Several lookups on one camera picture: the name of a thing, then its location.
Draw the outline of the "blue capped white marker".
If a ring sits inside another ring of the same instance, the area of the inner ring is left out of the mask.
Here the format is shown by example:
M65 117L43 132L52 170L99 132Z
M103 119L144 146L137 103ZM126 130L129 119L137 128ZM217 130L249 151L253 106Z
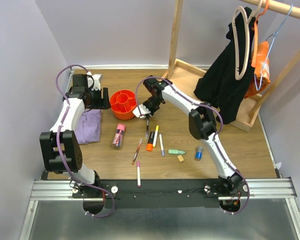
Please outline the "blue capped white marker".
M160 143L161 156L165 157L164 143L163 143L163 137L161 133L159 134L159 143Z

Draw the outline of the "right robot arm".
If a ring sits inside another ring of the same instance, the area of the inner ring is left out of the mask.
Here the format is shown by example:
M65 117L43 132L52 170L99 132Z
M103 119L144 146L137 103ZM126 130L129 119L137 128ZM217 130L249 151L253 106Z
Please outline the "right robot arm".
M168 79L151 75L139 84L144 85L151 96L136 107L134 115L141 119L152 117L160 109L160 104L165 104L166 101L178 107L188 116L188 129L192 137L200 140L208 150L217 169L220 191L226 196L237 192L244 177L232 163L220 141L220 130L217 129L215 118L217 115L222 127L223 120L219 112L208 102L191 98Z

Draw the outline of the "red pen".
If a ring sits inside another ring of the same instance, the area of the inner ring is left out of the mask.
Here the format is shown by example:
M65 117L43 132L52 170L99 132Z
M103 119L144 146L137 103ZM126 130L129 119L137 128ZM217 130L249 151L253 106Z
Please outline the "red pen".
M135 161L136 161L136 159L137 159L137 156L138 156L138 153L139 153L139 151L140 151L140 148L141 148L141 144L142 144L142 142L143 142L143 139L141 138L141 139L139 140L139 143L138 143L137 149L136 149L136 151L135 151L135 154L134 154L134 156L133 156L133 159L132 159L132 162L131 162L131 164L132 164L132 165L134 165L134 164L135 164Z

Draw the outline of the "black orange highlighter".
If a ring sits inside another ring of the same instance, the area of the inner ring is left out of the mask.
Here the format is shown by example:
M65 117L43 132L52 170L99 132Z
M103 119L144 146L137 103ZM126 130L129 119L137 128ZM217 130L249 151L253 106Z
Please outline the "black orange highlighter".
M155 139L155 132L151 131L146 145L146 150L149 152L153 150L154 139Z

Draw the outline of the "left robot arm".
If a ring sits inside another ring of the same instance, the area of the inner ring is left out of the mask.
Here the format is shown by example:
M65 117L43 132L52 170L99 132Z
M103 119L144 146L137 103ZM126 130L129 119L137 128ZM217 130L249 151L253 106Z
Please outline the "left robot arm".
M85 110L107 110L110 106L108 88L101 87L101 74L73 74L72 86L62 97L63 105L53 127L42 132L39 143L47 172L68 174L70 179L84 185L91 198L101 191L97 172L83 163L83 154L75 128Z

